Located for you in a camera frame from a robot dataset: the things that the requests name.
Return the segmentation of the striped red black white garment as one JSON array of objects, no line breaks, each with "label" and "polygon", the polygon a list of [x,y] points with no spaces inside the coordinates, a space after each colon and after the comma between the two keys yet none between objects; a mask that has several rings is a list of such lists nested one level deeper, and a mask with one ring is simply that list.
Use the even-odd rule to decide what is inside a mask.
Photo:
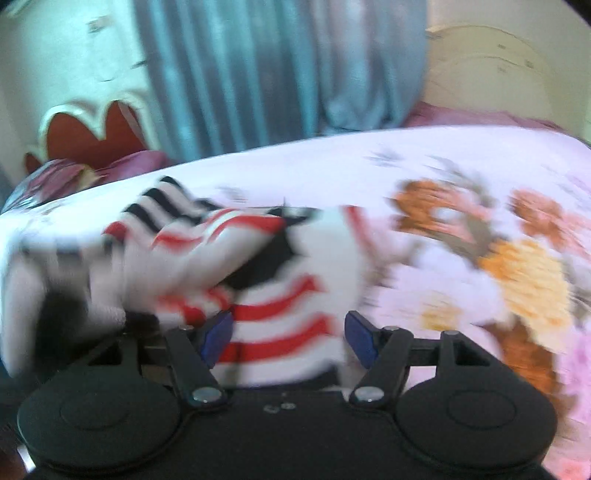
[{"label": "striped red black white garment", "polygon": [[19,377],[69,345],[229,313],[225,387],[338,381],[342,330],[380,254],[365,211],[224,207],[162,178],[100,234],[19,236],[1,284],[1,359]]}]

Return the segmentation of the floral white bed sheet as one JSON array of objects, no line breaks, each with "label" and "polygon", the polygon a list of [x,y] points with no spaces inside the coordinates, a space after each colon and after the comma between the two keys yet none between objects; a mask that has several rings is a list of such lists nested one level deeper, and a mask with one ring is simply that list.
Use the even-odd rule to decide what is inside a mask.
[{"label": "floral white bed sheet", "polygon": [[517,127],[433,127],[199,160],[1,217],[1,284],[23,235],[100,234],[162,178],[224,207],[362,208],[380,261],[356,309],[414,341],[389,408],[342,330],[338,381],[225,387],[187,407],[164,335],[69,345],[14,377],[36,479],[586,479],[590,150]]}]

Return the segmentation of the purple pillow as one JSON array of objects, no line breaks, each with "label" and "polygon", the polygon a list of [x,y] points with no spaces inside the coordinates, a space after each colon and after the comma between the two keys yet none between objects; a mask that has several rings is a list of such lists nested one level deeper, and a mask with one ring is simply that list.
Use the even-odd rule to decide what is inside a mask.
[{"label": "purple pillow", "polygon": [[21,181],[1,213],[32,209],[83,190],[150,173],[172,165],[160,151],[140,151],[94,169],[68,159],[51,160]]}]

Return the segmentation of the pink blanket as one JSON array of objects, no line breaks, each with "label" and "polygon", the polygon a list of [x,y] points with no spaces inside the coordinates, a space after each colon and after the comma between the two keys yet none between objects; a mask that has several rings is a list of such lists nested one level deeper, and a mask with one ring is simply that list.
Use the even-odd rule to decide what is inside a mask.
[{"label": "pink blanket", "polygon": [[472,111],[447,108],[426,102],[419,102],[403,123],[404,128],[467,125],[516,126],[565,133],[563,128],[549,120],[520,117],[506,111]]}]

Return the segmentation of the red white scalloped headboard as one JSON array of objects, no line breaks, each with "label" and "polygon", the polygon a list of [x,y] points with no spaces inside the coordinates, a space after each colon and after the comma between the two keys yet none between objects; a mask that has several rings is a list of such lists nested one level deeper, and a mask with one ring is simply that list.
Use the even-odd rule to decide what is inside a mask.
[{"label": "red white scalloped headboard", "polygon": [[76,100],[47,110],[23,166],[30,174],[48,161],[65,159],[101,169],[133,153],[159,148],[143,93],[128,90],[101,102]]}]

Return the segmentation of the blue curtain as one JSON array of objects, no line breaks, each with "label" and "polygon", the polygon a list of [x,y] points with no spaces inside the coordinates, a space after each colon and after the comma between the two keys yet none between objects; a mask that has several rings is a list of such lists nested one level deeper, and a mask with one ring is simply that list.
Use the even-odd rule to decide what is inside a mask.
[{"label": "blue curtain", "polygon": [[138,1],[166,152],[187,162],[396,128],[422,97],[424,1]]}]

